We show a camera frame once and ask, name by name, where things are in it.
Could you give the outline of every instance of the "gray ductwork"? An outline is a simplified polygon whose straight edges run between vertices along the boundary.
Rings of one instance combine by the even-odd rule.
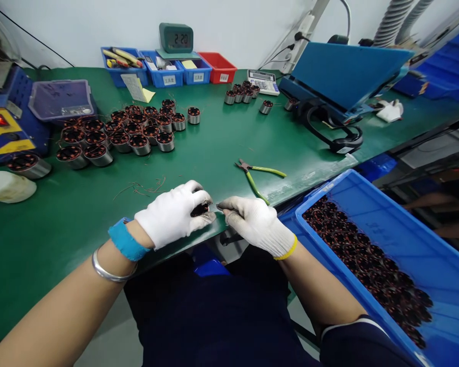
[[[428,6],[433,3],[434,0],[420,0],[413,10],[408,14],[404,20],[403,25],[401,26],[398,35],[396,36],[396,44],[400,44],[410,38],[410,31],[412,30],[415,22],[420,18],[423,12],[428,8]]]
[[[414,0],[391,0],[374,36],[374,47],[387,47],[394,44],[396,35],[406,18]]]

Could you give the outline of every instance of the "green-handled wire cutter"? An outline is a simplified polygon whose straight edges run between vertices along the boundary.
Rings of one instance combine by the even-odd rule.
[[[259,189],[257,189],[257,186],[255,185],[255,181],[253,181],[253,178],[251,177],[251,174],[249,170],[254,169],[257,171],[265,171],[265,172],[270,172],[270,173],[275,173],[276,175],[279,175],[280,177],[286,177],[287,175],[283,172],[274,170],[272,168],[265,168],[265,167],[257,167],[257,166],[251,166],[247,163],[245,163],[242,159],[240,159],[240,165],[238,163],[235,163],[237,167],[241,168],[243,171],[246,173],[246,177],[248,178],[248,181],[250,182],[250,186],[255,192],[255,194],[261,198],[267,205],[270,205],[269,201],[260,193]]]

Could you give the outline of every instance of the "white wall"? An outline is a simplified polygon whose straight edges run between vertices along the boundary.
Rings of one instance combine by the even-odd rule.
[[[348,0],[351,43],[373,38],[389,0]],[[239,68],[258,67],[292,25],[316,0],[0,0],[0,9],[75,66],[102,67],[101,46],[159,47],[160,22],[185,23],[194,30],[194,49],[222,53]],[[415,24],[413,33],[428,35],[459,8],[459,0],[436,0]],[[0,15],[36,66],[68,64]],[[346,12],[330,0],[313,40],[326,42],[346,33]]]

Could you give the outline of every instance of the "calculator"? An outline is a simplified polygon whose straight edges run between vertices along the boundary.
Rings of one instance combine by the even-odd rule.
[[[248,70],[248,81],[260,87],[260,93],[279,95],[279,88],[275,83],[275,74],[269,74],[259,70]]]

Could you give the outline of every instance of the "white cloth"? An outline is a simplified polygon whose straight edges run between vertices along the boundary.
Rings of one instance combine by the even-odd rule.
[[[145,210],[136,213],[134,219],[150,236],[155,250],[159,250],[214,222],[216,214],[213,212],[194,218],[190,216],[196,206],[207,203],[212,203],[211,196],[199,183],[191,180],[161,194]]]
[[[232,196],[217,207],[226,209],[223,211],[226,223],[241,237],[273,257],[286,255],[294,245],[294,233],[281,223],[275,209],[262,199]]]
[[[392,102],[381,100],[379,103],[382,104],[384,108],[376,114],[377,117],[386,122],[394,122],[401,118],[403,114],[403,105],[400,103],[399,99],[395,99]]]

